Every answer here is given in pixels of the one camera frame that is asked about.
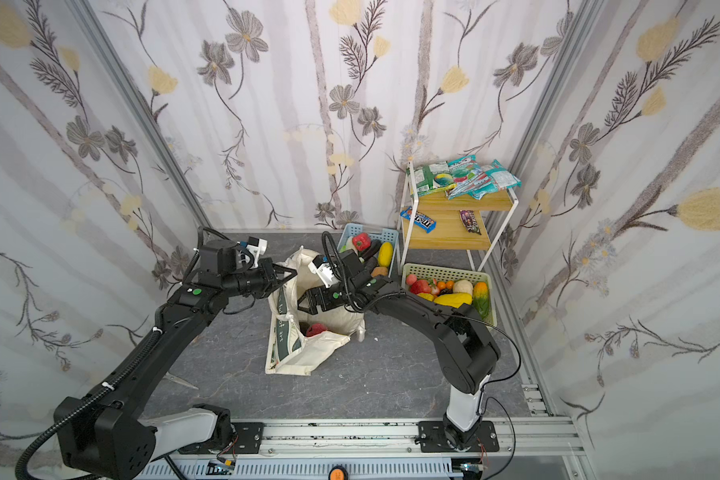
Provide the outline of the red apple toy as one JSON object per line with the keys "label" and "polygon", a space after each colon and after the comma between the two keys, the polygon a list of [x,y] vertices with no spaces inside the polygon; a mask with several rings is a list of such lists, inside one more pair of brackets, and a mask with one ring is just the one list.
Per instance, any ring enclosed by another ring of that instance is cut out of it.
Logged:
{"label": "red apple toy", "polygon": [[315,324],[308,326],[305,336],[307,338],[310,338],[313,336],[320,335],[321,333],[326,332],[326,331],[327,331],[327,327],[325,325],[323,325],[321,323],[315,323]]}

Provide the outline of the canvas tote bag floral print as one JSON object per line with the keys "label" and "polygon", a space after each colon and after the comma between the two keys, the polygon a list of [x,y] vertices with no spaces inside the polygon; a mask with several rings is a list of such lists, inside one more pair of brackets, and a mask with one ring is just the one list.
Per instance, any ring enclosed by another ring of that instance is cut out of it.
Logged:
{"label": "canvas tote bag floral print", "polygon": [[[351,313],[344,307],[328,312],[309,314],[298,309],[298,298],[320,280],[311,273],[308,263],[318,253],[304,247],[283,262],[286,267],[298,270],[298,275],[275,290],[268,298],[271,322],[265,373],[268,375],[309,376],[337,349],[351,339],[365,340],[364,316]],[[309,325],[321,323],[327,331],[307,338]]]}

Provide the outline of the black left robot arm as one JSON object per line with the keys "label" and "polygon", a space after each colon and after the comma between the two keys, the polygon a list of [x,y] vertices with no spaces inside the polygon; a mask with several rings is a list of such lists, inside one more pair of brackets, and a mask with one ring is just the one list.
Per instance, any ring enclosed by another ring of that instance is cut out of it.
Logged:
{"label": "black left robot arm", "polygon": [[228,409],[198,405],[177,420],[144,424],[152,393],[185,348],[232,297],[264,299],[294,276],[270,259],[224,276],[200,276],[155,313],[154,327],[97,387],[54,413],[63,463],[99,477],[133,479],[155,458],[184,448],[223,450],[237,437]]}

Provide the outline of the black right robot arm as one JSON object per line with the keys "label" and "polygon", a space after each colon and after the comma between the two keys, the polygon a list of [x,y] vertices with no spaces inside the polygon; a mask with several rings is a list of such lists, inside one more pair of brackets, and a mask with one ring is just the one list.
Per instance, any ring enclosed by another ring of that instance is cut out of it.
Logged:
{"label": "black right robot arm", "polygon": [[443,430],[449,448],[466,451],[484,434],[484,387],[500,349],[470,300],[445,304],[429,300],[388,277],[379,255],[365,258],[353,250],[330,258],[302,249],[273,267],[280,284],[269,297],[273,312],[273,356],[290,374],[308,375],[333,352],[300,332],[321,326],[318,337],[334,345],[362,335],[367,313],[399,320],[433,345],[444,378],[451,386]]}

